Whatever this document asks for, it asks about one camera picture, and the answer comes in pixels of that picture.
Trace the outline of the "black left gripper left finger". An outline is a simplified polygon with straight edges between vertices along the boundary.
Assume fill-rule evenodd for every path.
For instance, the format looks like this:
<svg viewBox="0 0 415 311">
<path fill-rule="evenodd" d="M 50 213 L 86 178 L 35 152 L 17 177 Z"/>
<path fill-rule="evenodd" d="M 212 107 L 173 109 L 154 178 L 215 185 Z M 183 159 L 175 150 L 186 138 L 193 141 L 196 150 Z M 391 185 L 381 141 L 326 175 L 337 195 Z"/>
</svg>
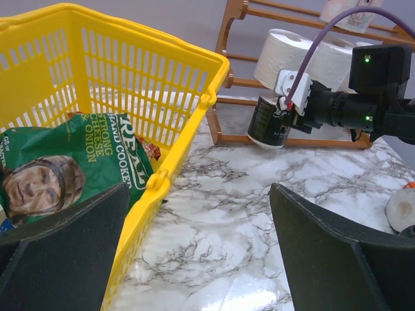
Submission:
<svg viewBox="0 0 415 311">
<path fill-rule="evenodd" d="M 2 310 L 100 310 L 128 213 L 124 183 L 1 233 Z"/>
</svg>

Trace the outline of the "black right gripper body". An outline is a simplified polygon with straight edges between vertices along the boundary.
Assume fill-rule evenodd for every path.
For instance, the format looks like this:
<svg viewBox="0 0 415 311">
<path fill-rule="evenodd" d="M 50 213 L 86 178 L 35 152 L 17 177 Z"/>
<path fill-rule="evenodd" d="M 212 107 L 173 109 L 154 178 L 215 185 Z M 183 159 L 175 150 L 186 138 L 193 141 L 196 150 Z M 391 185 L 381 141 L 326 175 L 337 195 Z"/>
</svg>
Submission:
<svg viewBox="0 0 415 311">
<path fill-rule="evenodd" d="M 292 109 L 283 117 L 283 125 L 286 128 L 293 128 L 303 133 L 311 133 L 313 129 L 320 129 L 323 125 L 330 125 L 327 101 L 325 93 L 330 94 L 331 90 L 325 85 L 312 81 L 311 92 L 307 97 L 307 107 L 304 116 L 300 116 Z"/>
</svg>

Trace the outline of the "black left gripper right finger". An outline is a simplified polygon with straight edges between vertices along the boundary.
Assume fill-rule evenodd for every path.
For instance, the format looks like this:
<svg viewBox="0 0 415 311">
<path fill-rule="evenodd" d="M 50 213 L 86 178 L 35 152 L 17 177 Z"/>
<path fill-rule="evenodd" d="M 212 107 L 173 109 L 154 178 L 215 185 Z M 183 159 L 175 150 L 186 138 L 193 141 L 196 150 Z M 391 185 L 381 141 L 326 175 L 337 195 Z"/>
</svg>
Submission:
<svg viewBox="0 0 415 311">
<path fill-rule="evenodd" d="M 269 195 L 295 310 L 414 309 L 414 227 L 378 231 L 279 183 Z"/>
</svg>

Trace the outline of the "black roll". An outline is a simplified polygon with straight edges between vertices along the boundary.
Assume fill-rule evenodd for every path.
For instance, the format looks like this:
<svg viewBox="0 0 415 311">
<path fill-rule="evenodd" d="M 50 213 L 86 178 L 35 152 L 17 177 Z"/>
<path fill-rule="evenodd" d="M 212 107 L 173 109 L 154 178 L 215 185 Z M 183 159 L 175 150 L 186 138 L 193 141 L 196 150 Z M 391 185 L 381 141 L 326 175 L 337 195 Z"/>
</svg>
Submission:
<svg viewBox="0 0 415 311">
<path fill-rule="evenodd" d="M 414 189 L 401 189 L 390 197 L 386 219 L 399 236 L 414 239 Z"/>
<path fill-rule="evenodd" d="M 290 132 L 292 113 L 281 110 L 278 100 L 260 95 L 248 127 L 249 139 L 265 149 L 282 148 Z"/>
</svg>

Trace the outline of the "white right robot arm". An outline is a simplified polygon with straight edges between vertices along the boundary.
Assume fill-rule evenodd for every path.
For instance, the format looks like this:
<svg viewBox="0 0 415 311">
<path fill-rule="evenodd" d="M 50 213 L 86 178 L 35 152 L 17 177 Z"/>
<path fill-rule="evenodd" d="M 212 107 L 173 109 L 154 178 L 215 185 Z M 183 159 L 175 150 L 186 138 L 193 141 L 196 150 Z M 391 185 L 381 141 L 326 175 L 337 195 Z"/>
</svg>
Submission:
<svg viewBox="0 0 415 311">
<path fill-rule="evenodd" d="M 414 101 L 405 99 L 410 76 L 409 45 L 369 45 L 353 49 L 349 87 L 352 93 L 333 91 L 313 80 L 305 92 L 305 111 L 296 104 L 281 116 L 281 131 L 303 133 L 323 125 L 347 128 L 351 141 L 362 134 L 372 143 L 386 135 L 414 144 Z"/>
</svg>

